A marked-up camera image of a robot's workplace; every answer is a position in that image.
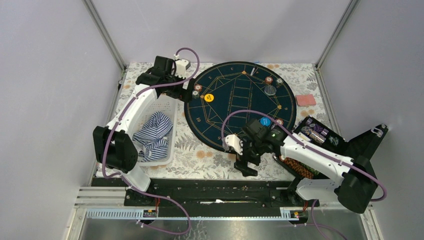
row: red wire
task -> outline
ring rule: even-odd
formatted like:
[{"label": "red wire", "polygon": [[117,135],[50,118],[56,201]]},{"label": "red wire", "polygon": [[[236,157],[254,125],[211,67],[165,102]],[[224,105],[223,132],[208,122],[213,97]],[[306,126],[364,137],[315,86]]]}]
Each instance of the red wire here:
[{"label": "red wire", "polygon": [[308,208],[308,201],[305,201],[304,205],[303,205],[303,209],[302,209],[302,213],[304,211],[306,211],[306,209]]},{"label": "red wire", "polygon": [[161,203],[161,199],[155,198],[154,201],[156,202],[154,210],[156,211],[156,216],[157,216],[158,215],[158,207],[159,207],[159,204]]}]

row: yellow chip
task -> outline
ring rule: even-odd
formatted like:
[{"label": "yellow chip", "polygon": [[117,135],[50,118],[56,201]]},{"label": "yellow chip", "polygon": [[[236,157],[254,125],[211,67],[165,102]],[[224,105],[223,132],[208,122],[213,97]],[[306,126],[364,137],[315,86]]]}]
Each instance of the yellow chip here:
[{"label": "yellow chip", "polygon": [[208,93],[204,96],[204,100],[208,103],[212,102],[214,100],[214,95]]}]

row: white wall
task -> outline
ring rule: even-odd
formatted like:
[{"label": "white wall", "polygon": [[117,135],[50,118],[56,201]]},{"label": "white wall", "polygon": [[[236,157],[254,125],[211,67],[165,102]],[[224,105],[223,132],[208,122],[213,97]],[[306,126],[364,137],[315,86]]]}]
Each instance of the white wall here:
[{"label": "white wall", "polygon": [[374,204],[385,240],[423,239],[424,1],[362,0],[322,67],[342,133],[386,123],[371,160],[388,197]]},{"label": "white wall", "polygon": [[124,61],[315,63],[349,0],[94,0]]},{"label": "white wall", "polygon": [[120,71],[78,0],[0,0],[0,56],[0,239],[59,240]]}]

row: metal floor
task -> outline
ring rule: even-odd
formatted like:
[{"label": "metal floor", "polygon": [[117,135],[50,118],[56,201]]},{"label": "metal floor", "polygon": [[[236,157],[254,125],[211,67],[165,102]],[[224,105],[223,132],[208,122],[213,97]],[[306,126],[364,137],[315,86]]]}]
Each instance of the metal floor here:
[{"label": "metal floor", "polygon": [[[348,210],[315,211],[317,223],[329,225],[342,232],[347,239],[367,239],[359,214]],[[293,227],[287,221],[261,220],[196,220],[186,235],[173,236],[149,228],[140,228],[135,220],[85,220],[81,240],[321,240],[313,225]],[[182,232],[186,221],[157,220],[156,227]],[[336,233],[322,230],[330,239],[342,239]]]}]

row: red and white chip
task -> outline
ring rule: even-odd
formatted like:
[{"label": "red and white chip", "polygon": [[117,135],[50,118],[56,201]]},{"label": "red and white chip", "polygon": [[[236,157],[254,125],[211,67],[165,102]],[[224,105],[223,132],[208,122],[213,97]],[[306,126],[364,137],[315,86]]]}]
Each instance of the red and white chip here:
[{"label": "red and white chip", "polygon": [[201,85],[199,85],[199,84],[196,84],[196,85],[194,85],[194,90],[196,90],[196,91],[201,91],[202,90],[202,86]]},{"label": "red and white chip", "polygon": [[266,82],[267,84],[270,84],[270,83],[272,83],[272,82],[273,82],[273,78],[272,78],[272,77],[270,77],[270,76],[267,76],[267,77],[265,77],[265,82]]}]

